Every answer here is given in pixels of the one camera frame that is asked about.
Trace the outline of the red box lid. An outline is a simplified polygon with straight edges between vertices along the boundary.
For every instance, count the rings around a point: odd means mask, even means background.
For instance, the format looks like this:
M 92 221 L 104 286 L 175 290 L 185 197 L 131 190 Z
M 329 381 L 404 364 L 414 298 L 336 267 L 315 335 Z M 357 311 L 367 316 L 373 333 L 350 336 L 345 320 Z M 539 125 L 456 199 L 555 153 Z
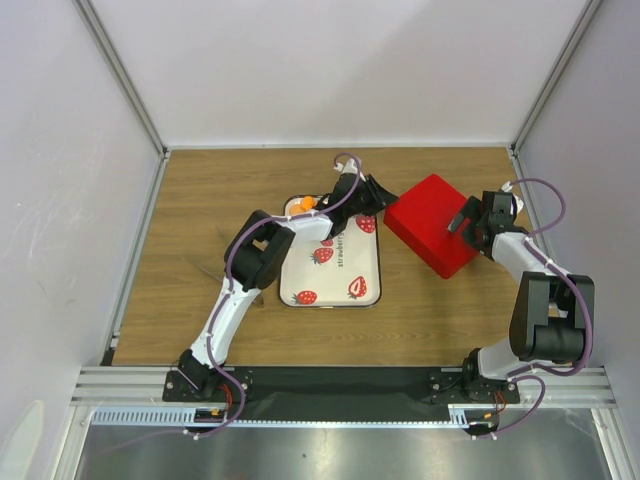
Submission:
M 446 180 L 431 174 L 399 197 L 384 214 L 384 224 L 436 274 L 449 279 L 478 252 L 462 230 L 448 230 L 467 199 Z

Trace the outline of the metal serving tongs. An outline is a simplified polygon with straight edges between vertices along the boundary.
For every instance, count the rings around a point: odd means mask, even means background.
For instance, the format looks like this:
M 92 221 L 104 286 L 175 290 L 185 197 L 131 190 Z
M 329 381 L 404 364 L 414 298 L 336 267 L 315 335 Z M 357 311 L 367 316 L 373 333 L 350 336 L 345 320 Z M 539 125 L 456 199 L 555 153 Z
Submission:
M 225 245 L 228 244 L 228 236 L 219 226 L 216 226 L 216 232 L 219 239 Z M 209 255 L 195 253 L 183 253 L 182 258 L 222 285 L 224 264 L 220 263 L 220 260 L 216 260 Z M 265 304 L 262 294 L 258 294 L 258 296 L 252 300 L 252 303 L 259 308 L 264 307 Z

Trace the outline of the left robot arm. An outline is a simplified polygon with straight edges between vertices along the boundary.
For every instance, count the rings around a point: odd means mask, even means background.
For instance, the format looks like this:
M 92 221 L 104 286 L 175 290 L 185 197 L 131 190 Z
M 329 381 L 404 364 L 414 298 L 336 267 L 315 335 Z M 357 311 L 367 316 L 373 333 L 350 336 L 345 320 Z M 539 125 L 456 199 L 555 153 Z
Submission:
M 332 192 L 298 205 L 294 215 L 254 211 L 227 248 L 221 291 L 202 331 L 178 360 L 185 388 L 198 400 L 213 398 L 233 337 L 250 304 L 280 276 L 290 249 L 341 234 L 356 216 L 373 217 L 399 201 L 373 176 L 343 173 Z

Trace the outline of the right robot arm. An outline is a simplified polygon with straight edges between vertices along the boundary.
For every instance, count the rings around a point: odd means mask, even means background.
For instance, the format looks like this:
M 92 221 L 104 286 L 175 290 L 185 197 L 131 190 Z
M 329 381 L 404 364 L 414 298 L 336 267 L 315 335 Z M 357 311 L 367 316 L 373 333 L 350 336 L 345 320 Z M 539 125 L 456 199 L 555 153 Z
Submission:
M 466 244 L 502 265 L 518 284 L 508 335 L 475 349 L 460 375 L 462 394 L 480 403 L 526 373 L 568 377 L 588 362 L 594 340 L 594 281 L 558 266 L 516 224 L 518 200 L 508 191 L 469 197 L 448 226 Z

